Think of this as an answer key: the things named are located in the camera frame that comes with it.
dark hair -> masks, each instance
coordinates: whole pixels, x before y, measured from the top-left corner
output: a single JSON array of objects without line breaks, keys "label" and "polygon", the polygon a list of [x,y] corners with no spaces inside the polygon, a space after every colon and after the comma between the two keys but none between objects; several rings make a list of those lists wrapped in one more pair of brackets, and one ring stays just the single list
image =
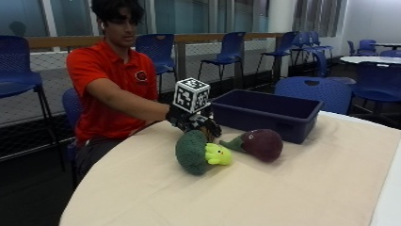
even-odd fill
[{"label": "dark hair", "polygon": [[103,22],[124,20],[125,17],[119,12],[121,8],[131,10],[131,20],[139,24],[144,9],[137,0],[92,0],[92,11]]}]

red shirt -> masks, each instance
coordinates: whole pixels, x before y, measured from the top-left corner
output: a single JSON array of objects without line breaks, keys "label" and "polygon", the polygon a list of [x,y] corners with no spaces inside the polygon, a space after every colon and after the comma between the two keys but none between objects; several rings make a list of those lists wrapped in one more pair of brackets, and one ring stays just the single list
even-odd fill
[{"label": "red shirt", "polygon": [[103,41],[68,54],[67,69],[83,104],[83,114],[75,128],[77,143],[83,144],[93,136],[127,138],[145,121],[115,111],[85,91],[85,88],[97,78],[108,78],[121,89],[156,100],[157,79],[151,58],[131,50],[129,61],[124,64],[108,43]]}]

shirt logo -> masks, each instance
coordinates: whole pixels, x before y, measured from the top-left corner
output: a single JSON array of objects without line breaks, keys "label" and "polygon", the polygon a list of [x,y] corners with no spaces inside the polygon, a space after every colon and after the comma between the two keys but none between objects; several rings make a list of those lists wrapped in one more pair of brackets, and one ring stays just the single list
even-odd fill
[{"label": "shirt logo", "polygon": [[136,79],[141,82],[147,81],[147,73],[144,71],[137,72]]}]

table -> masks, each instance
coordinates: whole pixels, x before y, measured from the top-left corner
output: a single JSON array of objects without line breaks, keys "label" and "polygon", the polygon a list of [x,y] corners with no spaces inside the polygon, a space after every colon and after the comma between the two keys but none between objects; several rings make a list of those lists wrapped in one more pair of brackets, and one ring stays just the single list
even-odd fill
[{"label": "table", "polygon": [[[224,127],[221,139],[241,133]],[[369,133],[370,139],[357,142]],[[161,122],[119,144],[79,185],[60,225],[401,225],[400,131],[321,112],[304,144],[285,142],[284,153],[274,163],[263,163],[252,155],[233,152],[233,163],[213,167],[201,177],[184,172],[177,163],[172,149],[180,136],[181,131]],[[325,143],[330,148],[317,148]],[[357,156],[358,161],[350,165],[354,170],[338,174],[352,163],[338,154],[353,155],[344,152],[344,147],[356,148],[350,144],[368,145],[370,149]],[[305,162],[304,169],[304,161],[297,160],[317,158],[322,153],[324,162],[312,165]],[[361,164],[369,162],[374,164],[362,168]],[[353,173],[358,179],[349,180]],[[346,178],[346,183],[338,185],[341,178]],[[329,185],[316,186],[318,182]],[[322,187],[333,190],[325,193]],[[365,196],[368,190],[376,190],[370,202]],[[276,196],[285,199],[274,202]],[[324,197],[332,200],[322,205]],[[338,217],[342,209],[348,211]]]},{"label": "table", "polygon": [[397,50],[401,47],[401,43],[372,43],[370,45],[390,47],[392,50]]},{"label": "table", "polygon": [[350,64],[358,64],[365,61],[401,64],[401,57],[388,56],[342,56],[340,60]]}]

blue chair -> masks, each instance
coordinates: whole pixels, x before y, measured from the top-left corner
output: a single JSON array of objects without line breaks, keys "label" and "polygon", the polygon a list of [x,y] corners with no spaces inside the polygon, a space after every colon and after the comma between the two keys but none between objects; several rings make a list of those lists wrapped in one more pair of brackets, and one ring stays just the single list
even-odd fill
[{"label": "blue chair", "polygon": [[274,94],[322,101],[322,110],[348,114],[352,89],[341,82],[320,77],[288,77],[276,84]]},{"label": "blue chair", "polygon": [[[296,38],[293,39],[292,45],[294,47],[290,48],[290,61],[292,66],[294,66],[298,62],[298,58],[301,55],[302,62],[305,61],[304,50],[308,47],[312,47],[310,36],[308,32],[298,32]],[[293,60],[292,52],[297,52],[296,59]]]},{"label": "blue chair", "polygon": [[56,148],[59,150],[59,158],[64,170],[63,152],[53,130],[53,116],[43,89],[43,80],[40,74],[35,73],[31,69],[31,49],[28,41],[17,36],[0,36],[0,98],[9,98],[28,91],[37,93],[45,124],[45,126],[39,129],[48,131],[51,143],[44,147],[35,148],[31,152],[15,153],[7,158],[37,152],[47,148]]},{"label": "blue chair", "polygon": [[386,50],[380,53],[381,57],[401,57],[401,50]]},{"label": "blue chair", "polygon": [[352,40],[348,40],[348,47],[349,47],[349,56],[350,57],[358,57],[360,54],[356,53],[354,44]]},{"label": "blue chair", "polygon": [[360,48],[357,54],[361,56],[377,56],[374,44],[376,40],[360,40]]},{"label": "blue chair", "polygon": [[241,47],[243,47],[243,39],[245,36],[245,32],[232,32],[227,33],[223,37],[221,41],[221,52],[217,54],[216,59],[204,59],[200,61],[200,72],[199,72],[199,80],[201,80],[201,66],[203,63],[213,64],[219,66],[219,76],[220,76],[220,86],[223,92],[223,74],[224,67],[228,64],[240,63],[241,66],[241,76],[243,76],[243,58],[241,58]]},{"label": "blue chair", "polygon": [[[61,102],[63,102],[63,107],[64,107],[71,128],[75,131],[75,126],[83,112],[83,106],[80,104],[75,88],[71,88],[64,92]],[[75,157],[76,157],[75,139],[72,143],[67,146],[67,157],[72,164],[73,188],[76,188],[77,178],[76,178],[76,162],[75,162]]]},{"label": "blue chair", "polygon": [[361,62],[357,64],[357,83],[352,85],[353,95],[374,101],[372,111],[356,105],[354,107],[366,110],[369,114],[353,115],[365,118],[374,117],[398,124],[382,115],[384,103],[401,102],[401,65],[377,62]]},{"label": "blue chair", "polygon": [[329,77],[329,70],[328,70],[328,61],[326,61],[326,56],[324,54],[324,52],[321,51],[314,51],[313,56],[316,58],[317,61],[317,68],[318,68],[318,76],[330,80],[336,80],[341,83],[345,83],[348,85],[354,84],[356,81],[352,78],[348,77]]},{"label": "blue chair", "polygon": [[272,64],[272,80],[274,80],[273,69],[274,69],[274,65],[276,65],[276,62],[277,62],[277,58],[290,55],[290,53],[288,51],[292,47],[292,42],[293,42],[293,39],[297,36],[297,33],[298,32],[293,32],[293,31],[286,32],[284,34],[284,36],[281,37],[281,42],[280,42],[280,46],[278,46],[277,50],[274,52],[261,53],[260,64],[259,64],[259,68],[256,70],[256,74],[260,71],[264,56],[273,56],[274,60],[273,60],[273,64]]},{"label": "blue chair", "polygon": [[310,31],[309,34],[312,38],[312,47],[322,51],[329,50],[329,58],[333,59],[333,53],[332,53],[333,47],[330,45],[321,45],[317,31]]},{"label": "blue chair", "polygon": [[172,59],[175,34],[141,35],[136,39],[136,51],[153,61],[159,75],[159,94],[161,94],[161,75],[172,73],[177,82],[176,62]]}]

